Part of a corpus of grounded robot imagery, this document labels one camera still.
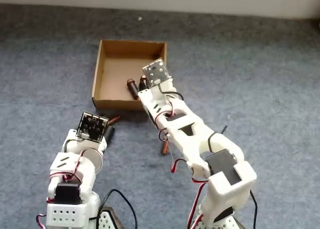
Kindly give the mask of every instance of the red wire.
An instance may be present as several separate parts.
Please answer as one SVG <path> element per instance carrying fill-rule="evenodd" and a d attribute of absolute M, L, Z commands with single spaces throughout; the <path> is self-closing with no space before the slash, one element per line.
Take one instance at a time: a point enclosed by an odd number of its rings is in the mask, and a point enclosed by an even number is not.
<path fill-rule="evenodd" d="M 207 183 L 208 182 L 208 180 L 196 180 L 193 177 L 191 177 L 191 180 L 193 183 Z"/>
<path fill-rule="evenodd" d="M 174 105 L 172 105 L 172 102 L 169 101 L 170 105 L 171 105 L 171 114 L 169 117 L 172 117 L 174 115 Z"/>
<path fill-rule="evenodd" d="M 159 140 L 162 141 L 162 142 L 165 142 L 165 141 L 167 140 L 166 135 L 168 135 L 168 133 L 165 133 L 165 134 L 164 134 L 164 138 L 163 138 L 163 139 L 161 139 L 161 137 L 160 137 L 161 133 L 162 133 L 165 129 L 167 129 L 167 128 L 162 128 L 162 129 L 159 130 L 159 132 L 158 132 L 158 138 L 159 138 Z"/>
<path fill-rule="evenodd" d="M 197 207 L 197 204 L 198 204 L 198 200 L 199 200 L 201 191 L 202 191 L 202 189 L 204 188 L 205 185 L 206 185 L 206 183 L 202 183 L 202 184 L 199 186 L 198 192 L 197 192 L 197 194 L 196 194 L 196 196 L 195 196 L 195 198 L 194 198 L 193 205 L 192 205 L 192 208 L 191 208 L 189 217 L 188 217 L 188 223 L 187 223 L 187 226 L 186 226 L 187 229 L 189 229 L 190 226 L 191 226 L 191 222 L 192 222 L 192 219 L 194 218 L 195 210 L 196 210 L 196 207 Z"/>
<path fill-rule="evenodd" d="M 158 119 L 158 117 L 159 117 L 161 114 L 163 114 L 163 113 L 170 113 L 170 115 L 171 115 L 172 110 L 164 110 L 164 111 L 160 112 L 158 115 L 156 115 L 156 117 L 154 118 L 154 125 L 155 125 L 155 127 L 156 127 L 157 129 L 160 129 L 160 128 L 158 127 L 158 124 L 157 124 L 157 119 Z"/>
<path fill-rule="evenodd" d="M 47 215 L 38 214 L 38 215 L 36 215 L 36 217 L 35 217 L 36 223 L 38 224 L 38 226 L 39 226 L 41 229 L 46 229 L 46 227 L 40 222 L 39 217 L 46 217 L 46 216 L 47 216 Z"/>
<path fill-rule="evenodd" d="M 81 157 L 84 156 L 84 153 L 85 153 L 87 150 L 88 150 L 88 149 L 85 149 L 85 150 L 83 150 L 83 151 L 80 153 L 80 156 L 79 156 L 78 161 L 76 162 L 76 165 L 75 165 L 73 174 L 72 174 L 70 177 L 64 176 L 64 177 L 63 177 L 64 180 L 66 180 L 67 182 L 69 182 L 69 181 L 71 181 L 71 180 L 74 178 L 74 176 L 76 176 L 76 172 L 77 172 L 78 167 L 79 167 L 79 165 L 80 165 L 80 159 L 81 159 Z"/>
<path fill-rule="evenodd" d="M 171 171 L 172 173 L 175 173 L 175 172 L 176 172 L 177 163 L 178 163 L 179 161 L 184 161 L 185 163 L 187 162 L 187 161 L 186 161 L 185 159 L 183 159 L 183 158 L 179 158 L 179 159 L 175 160 L 175 161 L 172 163 L 172 166 L 171 166 L 171 169 L 170 169 L 170 171 Z"/>
<path fill-rule="evenodd" d="M 56 175 L 69 175 L 69 176 L 73 176 L 75 178 L 77 178 L 77 180 L 82 183 L 82 180 L 74 173 L 72 172 L 66 172 L 66 171 L 58 171 L 58 172 L 55 172 L 55 173 L 52 173 L 50 174 L 49 177 L 53 177 L 53 176 L 56 176 Z"/>
<path fill-rule="evenodd" d="M 197 225 L 199 222 L 201 222 L 201 219 L 204 215 L 203 214 L 200 214 L 194 221 L 194 224 L 193 224 L 193 227 L 191 229 L 196 229 Z"/>
<path fill-rule="evenodd" d="M 47 197 L 46 198 L 46 203 L 54 203 L 55 200 L 53 198 Z"/>

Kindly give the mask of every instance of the black wire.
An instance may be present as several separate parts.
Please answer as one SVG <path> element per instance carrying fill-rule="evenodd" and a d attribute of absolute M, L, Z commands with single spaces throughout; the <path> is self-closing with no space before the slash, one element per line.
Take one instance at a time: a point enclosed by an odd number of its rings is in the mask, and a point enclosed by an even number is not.
<path fill-rule="evenodd" d="M 69 142 L 72 142 L 72 141 L 76 141 L 76 142 L 83 142 L 84 139 L 69 139 L 69 140 L 66 140 L 65 144 L 64 144 L 64 149 L 63 149 L 63 152 L 66 153 L 67 152 L 67 145 Z"/>
<path fill-rule="evenodd" d="M 99 218 L 100 218 L 100 215 L 101 215 L 101 212 L 102 212 L 102 209 L 106 203 L 106 201 L 108 200 L 108 198 L 110 197 L 110 195 L 113 193 L 113 192 L 116 192 L 118 193 L 124 200 L 125 202 L 129 205 L 131 211 L 132 211 L 132 214 L 133 214 L 133 217 L 134 217 L 134 229 L 138 229 L 138 220 L 137 220 L 137 215 L 136 215 L 136 212 L 135 212 L 135 209 L 134 207 L 131 205 L 130 201 L 125 197 L 125 195 L 117 190 L 117 189 L 112 189 L 108 192 L 107 195 L 105 195 L 103 201 L 101 202 L 100 204 L 100 207 L 99 207 L 99 210 L 98 210 L 98 214 L 96 216 L 96 223 L 95 223 L 95 229 L 99 229 Z"/>
<path fill-rule="evenodd" d="M 224 128 L 222 129 L 222 131 L 220 132 L 220 134 L 225 133 L 225 131 L 227 130 L 227 128 L 228 128 L 228 125 L 225 125 Z"/>
<path fill-rule="evenodd" d="M 225 125 L 220 134 L 225 133 L 225 131 L 227 130 L 227 128 L 228 128 L 228 126 Z M 212 153 L 213 153 L 213 151 L 212 151 L 212 148 L 211 148 L 210 139 L 211 139 L 211 138 L 213 137 L 213 135 L 216 134 L 216 133 L 217 133 L 217 132 L 214 132 L 214 133 L 212 133 L 212 134 L 208 137 L 208 147 L 209 147 L 210 152 L 212 152 Z"/>
<path fill-rule="evenodd" d="M 160 84 L 158 84 L 158 86 L 159 86 L 159 90 L 160 90 L 160 92 L 161 92 L 162 94 L 176 94 L 176 95 L 178 95 L 179 97 L 181 97 L 181 100 L 182 100 L 182 101 L 185 100 L 185 99 L 184 99 L 184 96 L 181 95 L 179 92 L 176 92 L 176 91 L 162 91 Z"/>
<path fill-rule="evenodd" d="M 256 229 L 256 223 L 257 223 L 257 215 L 258 215 L 258 203 L 256 201 L 256 198 L 252 192 L 252 190 L 250 190 L 250 196 L 254 202 L 254 206 L 255 206 L 255 209 L 254 209 L 254 218 L 253 218 L 253 229 Z"/>
<path fill-rule="evenodd" d="M 210 139 L 212 138 L 212 136 L 213 136 L 214 134 L 216 134 L 216 132 L 212 133 L 212 134 L 208 137 L 208 146 L 209 146 L 210 152 L 213 152 L 213 151 L 212 151 L 212 148 L 211 148 Z"/>

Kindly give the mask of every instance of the brown cardboard box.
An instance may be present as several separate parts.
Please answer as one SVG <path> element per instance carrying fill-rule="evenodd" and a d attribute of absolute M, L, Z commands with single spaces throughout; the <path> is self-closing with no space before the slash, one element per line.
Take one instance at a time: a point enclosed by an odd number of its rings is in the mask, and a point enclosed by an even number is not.
<path fill-rule="evenodd" d="M 151 41 L 101 40 L 92 87 L 92 101 L 97 109 L 143 110 L 131 96 L 127 80 L 137 86 L 142 68 L 162 58 L 167 62 L 167 44 Z"/>

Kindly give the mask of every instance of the ventilation hole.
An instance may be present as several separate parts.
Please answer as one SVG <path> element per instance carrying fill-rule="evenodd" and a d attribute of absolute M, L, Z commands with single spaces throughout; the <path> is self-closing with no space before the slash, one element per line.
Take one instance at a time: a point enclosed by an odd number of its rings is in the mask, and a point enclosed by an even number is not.
<path fill-rule="evenodd" d="M 62 166 L 64 166 L 64 165 L 66 165 L 67 163 L 62 163 L 61 165 L 58 165 L 57 166 L 57 168 L 60 168 L 60 167 L 62 167 Z"/>
<path fill-rule="evenodd" d="M 67 157 L 65 157 L 65 158 L 63 158 L 63 159 L 61 159 L 60 160 L 60 162 L 63 162 L 63 161 L 65 161 L 65 160 L 67 160 L 67 159 L 69 159 L 69 157 L 67 156 Z"/>

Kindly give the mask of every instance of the circuit board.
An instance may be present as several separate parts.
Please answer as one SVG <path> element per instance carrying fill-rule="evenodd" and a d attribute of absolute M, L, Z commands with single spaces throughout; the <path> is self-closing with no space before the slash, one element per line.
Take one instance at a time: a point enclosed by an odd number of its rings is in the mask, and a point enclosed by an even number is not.
<path fill-rule="evenodd" d="M 76 136 L 100 143 L 105 135 L 108 121 L 108 118 L 84 112 L 76 131 Z"/>

